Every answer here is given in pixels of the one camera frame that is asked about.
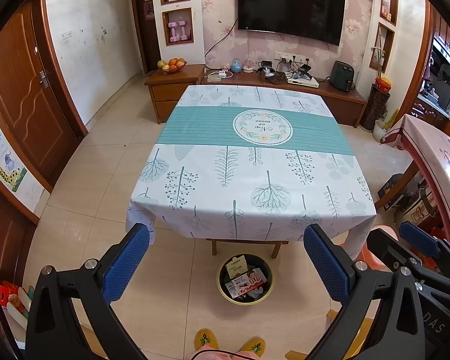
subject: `television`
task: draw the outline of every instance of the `television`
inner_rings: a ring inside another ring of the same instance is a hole
[[[238,29],[340,45],[345,0],[238,0]]]

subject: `door lock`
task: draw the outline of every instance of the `door lock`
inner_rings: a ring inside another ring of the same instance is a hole
[[[48,84],[47,75],[45,74],[45,72],[43,70],[39,74],[40,74],[40,78],[42,79],[40,81],[40,83],[42,83],[45,88],[48,88],[50,85]]]

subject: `floral wallpaper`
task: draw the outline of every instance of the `floral wallpaper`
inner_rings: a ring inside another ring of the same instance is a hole
[[[207,66],[221,68],[234,58],[242,62],[250,58],[257,66],[261,60],[271,60],[275,52],[288,52],[310,59],[311,74],[325,78],[330,75],[334,61],[351,64],[357,76],[370,27],[372,0],[346,0],[340,46],[298,36],[238,31],[236,28],[206,57]],[[236,0],[202,0],[205,51],[223,38],[236,19]]]

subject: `pink tablecloth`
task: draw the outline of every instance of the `pink tablecloth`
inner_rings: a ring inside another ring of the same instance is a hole
[[[427,180],[450,241],[450,137],[432,125],[405,115],[382,138],[391,146],[406,149]]]

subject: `white tablecloth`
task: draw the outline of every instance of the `white tablecloth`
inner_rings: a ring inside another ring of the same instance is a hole
[[[127,229],[158,216],[184,237],[297,240],[349,231],[355,257],[376,216],[360,166],[317,95],[189,86],[133,190]]]

